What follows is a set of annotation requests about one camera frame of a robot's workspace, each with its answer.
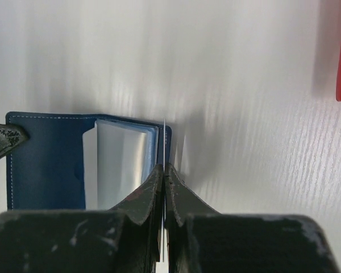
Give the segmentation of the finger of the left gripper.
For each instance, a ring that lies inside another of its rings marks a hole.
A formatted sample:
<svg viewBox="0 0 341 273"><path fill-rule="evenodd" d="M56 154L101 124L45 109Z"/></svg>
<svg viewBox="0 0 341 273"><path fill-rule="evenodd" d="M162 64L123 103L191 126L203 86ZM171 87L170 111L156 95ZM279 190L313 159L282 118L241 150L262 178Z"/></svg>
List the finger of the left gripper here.
<svg viewBox="0 0 341 273"><path fill-rule="evenodd" d="M21 126L0 124L0 159L29 138L28 133Z"/></svg>

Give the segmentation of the blue leather card holder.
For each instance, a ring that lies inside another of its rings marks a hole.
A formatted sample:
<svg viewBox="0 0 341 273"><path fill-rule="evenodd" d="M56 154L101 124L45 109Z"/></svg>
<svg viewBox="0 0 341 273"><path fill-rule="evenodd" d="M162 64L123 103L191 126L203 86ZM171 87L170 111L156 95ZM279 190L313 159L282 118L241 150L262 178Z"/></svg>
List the blue leather card holder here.
<svg viewBox="0 0 341 273"><path fill-rule="evenodd" d="M107 114L54 114L11 111L6 124L24 128L29 140L6 156L7 208L84 209L84 149L82 136L98 119L150 127L162 134L153 147L163 163L163 125ZM166 125L166 162L172 129Z"/></svg>

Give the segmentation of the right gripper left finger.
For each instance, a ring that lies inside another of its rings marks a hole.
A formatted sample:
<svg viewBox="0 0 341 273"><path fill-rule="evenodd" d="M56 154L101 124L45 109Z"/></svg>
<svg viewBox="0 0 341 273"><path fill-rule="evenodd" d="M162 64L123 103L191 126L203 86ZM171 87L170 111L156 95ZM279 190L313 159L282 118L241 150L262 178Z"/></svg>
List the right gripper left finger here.
<svg viewBox="0 0 341 273"><path fill-rule="evenodd" d="M1 213L0 272L154 272L163 175L156 165L109 210Z"/></svg>

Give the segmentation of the white credit card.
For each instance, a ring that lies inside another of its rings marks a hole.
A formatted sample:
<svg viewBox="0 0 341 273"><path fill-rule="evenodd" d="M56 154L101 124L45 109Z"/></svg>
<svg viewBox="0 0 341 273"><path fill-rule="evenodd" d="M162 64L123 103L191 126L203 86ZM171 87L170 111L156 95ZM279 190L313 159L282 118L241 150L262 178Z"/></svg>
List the white credit card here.
<svg viewBox="0 0 341 273"><path fill-rule="evenodd" d="M165 174L165 164L166 164L166 119L163 119L163 174ZM163 193L163 208L162 208L162 242L161 242L161 257L162 257L162 262L165 262L165 249L166 249L166 227L165 227L165 222L166 222L166 196L165 196L165 186L162 186L162 193Z"/></svg>

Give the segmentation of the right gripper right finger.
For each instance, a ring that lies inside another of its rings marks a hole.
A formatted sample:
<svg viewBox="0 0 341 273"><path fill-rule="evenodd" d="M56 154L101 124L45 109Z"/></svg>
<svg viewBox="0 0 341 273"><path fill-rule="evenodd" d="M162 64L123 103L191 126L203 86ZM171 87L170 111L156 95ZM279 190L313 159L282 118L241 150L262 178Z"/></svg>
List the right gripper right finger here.
<svg viewBox="0 0 341 273"><path fill-rule="evenodd" d="M323 230L290 214L222 214L165 168L170 272L339 272Z"/></svg>

